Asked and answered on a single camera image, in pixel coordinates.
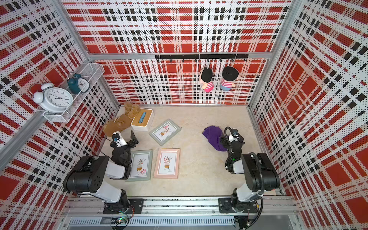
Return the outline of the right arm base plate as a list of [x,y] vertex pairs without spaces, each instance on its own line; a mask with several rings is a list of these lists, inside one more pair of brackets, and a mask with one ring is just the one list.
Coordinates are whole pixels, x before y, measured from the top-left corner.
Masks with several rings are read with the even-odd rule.
[[232,198],[219,198],[218,199],[219,212],[222,214],[233,213],[257,213],[258,208],[255,202],[239,202]]

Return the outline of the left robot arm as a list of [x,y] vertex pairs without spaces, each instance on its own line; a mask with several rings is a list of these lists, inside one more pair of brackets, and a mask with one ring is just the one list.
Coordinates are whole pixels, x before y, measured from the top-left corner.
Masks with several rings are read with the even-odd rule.
[[138,143],[133,131],[126,142],[119,131],[112,135],[112,156],[83,156],[64,179],[64,189],[80,196],[93,196],[104,202],[104,214],[140,214],[143,199],[127,198],[125,190],[104,181],[126,180],[132,170],[131,149]]

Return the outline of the purple microfiber cloth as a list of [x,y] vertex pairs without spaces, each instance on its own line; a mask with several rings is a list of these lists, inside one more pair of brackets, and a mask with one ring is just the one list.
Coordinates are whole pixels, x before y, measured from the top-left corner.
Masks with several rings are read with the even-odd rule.
[[221,143],[222,131],[219,127],[217,126],[206,127],[202,132],[202,134],[215,150],[222,152],[227,151],[227,149]]

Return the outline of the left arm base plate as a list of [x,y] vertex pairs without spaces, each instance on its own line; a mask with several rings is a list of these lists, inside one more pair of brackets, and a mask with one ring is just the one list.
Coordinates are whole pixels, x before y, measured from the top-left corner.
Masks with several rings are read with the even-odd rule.
[[128,198],[117,203],[104,203],[103,214],[141,214],[143,198]]

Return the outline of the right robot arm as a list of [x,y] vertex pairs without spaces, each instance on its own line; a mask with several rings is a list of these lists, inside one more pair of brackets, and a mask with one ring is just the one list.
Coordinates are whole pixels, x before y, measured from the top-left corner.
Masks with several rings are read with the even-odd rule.
[[242,153],[244,138],[237,129],[225,127],[220,138],[227,149],[225,169],[231,174],[243,174],[245,183],[234,189],[230,200],[219,199],[221,213],[257,213],[257,200],[265,191],[280,187],[280,178],[266,153]]

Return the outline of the green frame near arm base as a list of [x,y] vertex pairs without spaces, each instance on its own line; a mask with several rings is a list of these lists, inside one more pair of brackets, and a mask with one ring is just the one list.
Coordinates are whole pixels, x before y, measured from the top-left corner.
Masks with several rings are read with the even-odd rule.
[[149,181],[151,179],[153,150],[131,152],[131,172],[126,182]]

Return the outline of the pink picture frame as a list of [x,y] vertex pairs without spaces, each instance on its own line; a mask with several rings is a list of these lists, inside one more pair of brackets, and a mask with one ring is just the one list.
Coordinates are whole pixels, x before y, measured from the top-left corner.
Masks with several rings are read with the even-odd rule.
[[154,178],[177,179],[179,172],[180,149],[163,149],[158,151]]

